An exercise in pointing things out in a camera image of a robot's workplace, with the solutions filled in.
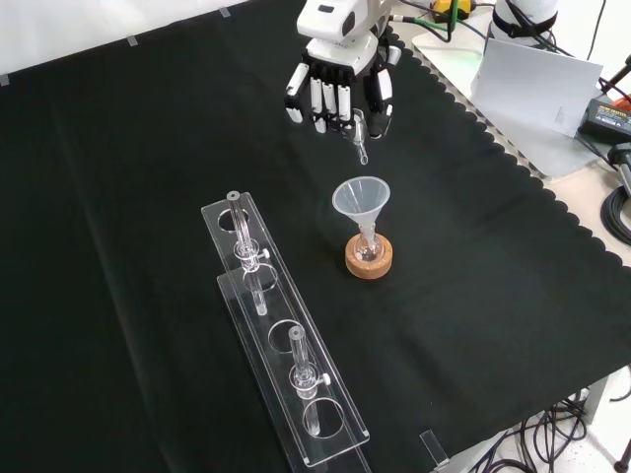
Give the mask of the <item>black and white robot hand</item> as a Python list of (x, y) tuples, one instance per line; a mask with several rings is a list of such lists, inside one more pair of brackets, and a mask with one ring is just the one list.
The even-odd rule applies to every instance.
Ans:
[(309, 120), (321, 134), (348, 132), (363, 118), (370, 137), (383, 137), (393, 114), (390, 70), (401, 56), (385, 35), (346, 45), (312, 39), (285, 90), (289, 118)]

